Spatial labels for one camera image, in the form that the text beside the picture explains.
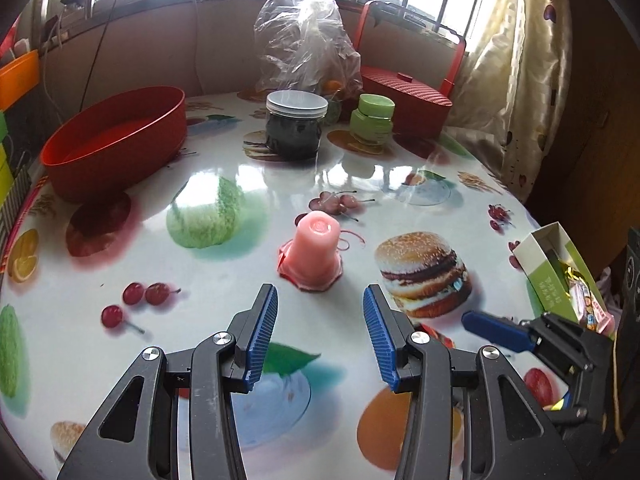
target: cardboard box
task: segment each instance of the cardboard box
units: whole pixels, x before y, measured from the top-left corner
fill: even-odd
[[[555,222],[533,231],[513,250],[540,303],[548,312],[577,322],[560,262],[583,275],[592,293],[606,310],[600,291],[578,249],[562,226]]]

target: green lid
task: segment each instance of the green lid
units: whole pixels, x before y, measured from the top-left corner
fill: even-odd
[[[394,114],[396,104],[382,95],[362,94],[358,103],[358,110],[367,117],[390,119]]]
[[[4,120],[4,112],[0,110],[0,142],[4,140],[7,133],[8,130],[6,127],[6,121]]]

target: wall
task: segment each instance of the wall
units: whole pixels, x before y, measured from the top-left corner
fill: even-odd
[[[640,224],[640,56],[607,0],[570,3],[567,104],[527,206],[560,221],[599,274]]]
[[[208,0],[198,3],[197,65],[204,93],[239,91],[259,77],[253,26],[262,0]],[[358,15],[342,10],[344,27],[355,30]],[[439,86],[453,56],[451,44],[434,34],[418,34],[369,20],[363,63],[396,70]],[[194,69],[196,17],[193,4],[176,4],[126,16],[107,30],[85,106],[125,90],[149,85],[200,94]],[[47,56],[47,87],[65,119],[79,105],[102,26],[66,42]]]

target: oval red bowl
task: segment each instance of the oval red bowl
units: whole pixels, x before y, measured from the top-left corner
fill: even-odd
[[[182,90],[139,88],[71,118],[46,142],[40,160],[61,198],[88,202],[155,173],[180,150],[186,134]]]

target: printed hamburger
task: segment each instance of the printed hamburger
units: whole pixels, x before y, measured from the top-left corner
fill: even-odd
[[[434,233],[418,231],[382,242],[375,252],[386,289],[411,317],[438,317],[471,294],[465,264]]]

